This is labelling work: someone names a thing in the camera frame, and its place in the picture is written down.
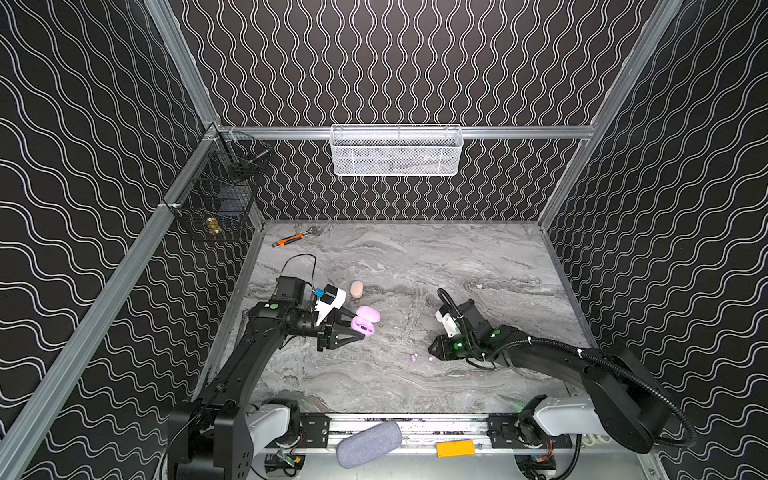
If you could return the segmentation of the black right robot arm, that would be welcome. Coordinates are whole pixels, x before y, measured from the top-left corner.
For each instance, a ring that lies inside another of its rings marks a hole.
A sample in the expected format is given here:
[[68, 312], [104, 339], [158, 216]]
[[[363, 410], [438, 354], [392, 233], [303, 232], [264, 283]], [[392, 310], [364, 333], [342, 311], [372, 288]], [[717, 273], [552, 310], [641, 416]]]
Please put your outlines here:
[[436, 313], [443, 334], [429, 353], [441, 361], [463, 361], [483, 370], [527, 369], [571, 384], [583, 400], [540, 395], [518, 417], [518, 437], [538, 445], [542, 436], [601, 434], [635, 453], [654, 446], [692, 447], [698, 432], [682, 409], [639, 358], [626, 348], [584, 348], [530, 335], [517, 327], [492, 325], [473, 300], [458, 304], [437, 291]]

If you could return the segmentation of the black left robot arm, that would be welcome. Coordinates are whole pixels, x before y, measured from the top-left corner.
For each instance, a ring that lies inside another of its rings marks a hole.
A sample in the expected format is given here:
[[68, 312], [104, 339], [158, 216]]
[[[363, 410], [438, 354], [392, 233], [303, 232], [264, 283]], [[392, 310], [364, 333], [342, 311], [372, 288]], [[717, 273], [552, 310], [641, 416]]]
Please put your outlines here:
[[254, 456], [267, 446], [291, 449], [302, 440], [297, 402], [254, 406], [251, 396], [277, 350], [291, 337], [313, 338], [319, 351], [361, 341], [344, 290], [311, 289], [305, 280], [281, 276], [272, 296], [248, 312], [243, 336], [218, 374], [169, 417], [162, 466], [168, 479], [245, 479]]

